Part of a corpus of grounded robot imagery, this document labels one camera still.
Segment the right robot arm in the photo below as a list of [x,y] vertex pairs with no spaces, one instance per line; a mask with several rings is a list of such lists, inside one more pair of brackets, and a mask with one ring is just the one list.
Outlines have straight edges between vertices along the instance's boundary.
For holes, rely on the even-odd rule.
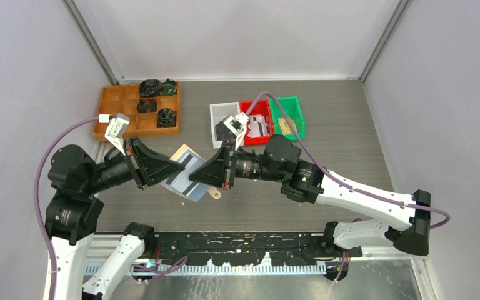
[[282,135],[273,135],[261,154],[224,142],[189,179],[223,189],[233,187],[236,178],[280,182],[281,194],[297,203],[337,206],[370,218],[328,222],[321,241],[328,256],[361,246],[388,245],[415,256],[429,254],[429,192],[401,194],[360,184],[301,159],[301,153]]

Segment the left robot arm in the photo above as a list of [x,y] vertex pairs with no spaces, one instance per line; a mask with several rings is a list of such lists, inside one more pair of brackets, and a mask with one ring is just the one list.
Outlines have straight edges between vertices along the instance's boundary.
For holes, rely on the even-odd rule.
[[71,144],[58,149],[48,178],[56,193],[46,209],[51,264],[49,299],[110,299],[134,261],[150,258],[158,248],[154,228],[130,223],[116,249],[87,282],[83,281],[89,248],[97,231],[104,203],[96,194],[134,181],[139,189],[161,183],[185,167],[166,155],[149,149],[139,138],[112,147],[103,162],[96,163],[81,147]]

